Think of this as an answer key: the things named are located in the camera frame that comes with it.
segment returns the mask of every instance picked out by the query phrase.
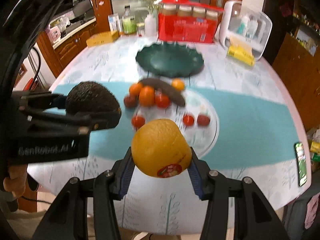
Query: pink cloth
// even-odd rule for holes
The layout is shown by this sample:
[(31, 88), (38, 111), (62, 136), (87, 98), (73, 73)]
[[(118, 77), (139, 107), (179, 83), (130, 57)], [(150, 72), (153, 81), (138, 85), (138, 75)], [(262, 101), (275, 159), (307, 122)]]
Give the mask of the pink cloth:
[(320, 196), (320, 193), (318, 193), (317, 195), (314, 195), (307, 205), (306, 219), (304, 221), (304, 227), (306, 229), (309, 229), (312, 226), (312, 223), (316, 218), (319, 196)]

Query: phone screen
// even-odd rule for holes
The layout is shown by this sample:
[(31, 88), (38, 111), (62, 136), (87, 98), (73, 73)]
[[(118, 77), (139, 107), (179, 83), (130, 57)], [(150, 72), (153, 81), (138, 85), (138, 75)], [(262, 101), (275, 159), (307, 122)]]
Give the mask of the phone screen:
[(299, 186), (301, 187), (303, 184), (307, 182), (307, 166), (306, 166), (306, 156), (304, 154), (304, 148), (302, 143), (296, 143), (294, 145), (296, 151), (297, 158), (297, 166), (298, 166), (298, 177), (299, 177)]

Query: white tablecloth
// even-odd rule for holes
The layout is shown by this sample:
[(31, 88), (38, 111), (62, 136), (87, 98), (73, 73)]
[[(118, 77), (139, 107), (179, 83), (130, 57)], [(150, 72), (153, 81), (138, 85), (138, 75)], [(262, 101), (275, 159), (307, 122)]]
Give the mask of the white tablecloth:
[[(137, 82), (148, 75), (135, 61), (138, 50), (156, 42), (156, 38), (124, 37), (114, 43), (83, 50), (61, 73), (51, 90), (59, 84), (81, 81)], [(299, 140), (308, 145), (297, 109), (283, 83), (266, 60), (259, 60), (252, 70), (226, 58), (220, 44), (194, 44), (204, 57), (201, 73), (185, 79), (187, 85), (210, 87), (251, 95), (286, 104), (295, 123)], [(298, 187), (295, 160), (243, 169), (221, 170), (228, 178), (253, 178), (275, 210), (301, 195), (311, 184), (310, 153), (305, 147), (308, 181)], [(87, 159), (29, 165), (28, 172), (53, 194), (58, 194), (71, 177), (89, 179), (110, 169), (114, 162), (89, 156)], [(171, 188), (170, 185), (183, 185)], [(151, 178), (134, 171), (128, 194), (115, 202), (121, 227), (158, 234), (200, 233), (207, 202), (194, 195), (188, 173), (169, 179)], [(229, 199), (229, 226), (234, 221), (234, 201)], [(88, 212), (92, 213), (89, 201)]]

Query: dark green tray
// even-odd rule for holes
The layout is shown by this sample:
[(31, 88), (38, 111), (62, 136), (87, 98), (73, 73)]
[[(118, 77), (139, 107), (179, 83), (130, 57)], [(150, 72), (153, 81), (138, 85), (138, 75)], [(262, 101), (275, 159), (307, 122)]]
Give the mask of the dark green tray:
[(137, 53), (136, 61), (145, 71), (170, 78), (197, 74), (204, 64), (195, 49), (167, 42), (144, 47)]

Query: red box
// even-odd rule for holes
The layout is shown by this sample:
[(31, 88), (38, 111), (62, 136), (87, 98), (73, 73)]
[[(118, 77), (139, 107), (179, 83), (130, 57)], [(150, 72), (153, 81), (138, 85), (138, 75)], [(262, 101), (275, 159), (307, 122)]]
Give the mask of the red box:
[[(223, 12), (222, 8), (212, 7), (206, 4), (190, 2), (188, 0), (162, 0), (164, 4), (188, 5), (192, 7), (203, 7), (218, 14)], [(190, 41), (201, 43), (213, 43), (218, 22), (198, 17), (180, 17), (177, 15), (158, 16), (158, 33), (162, 41)]]

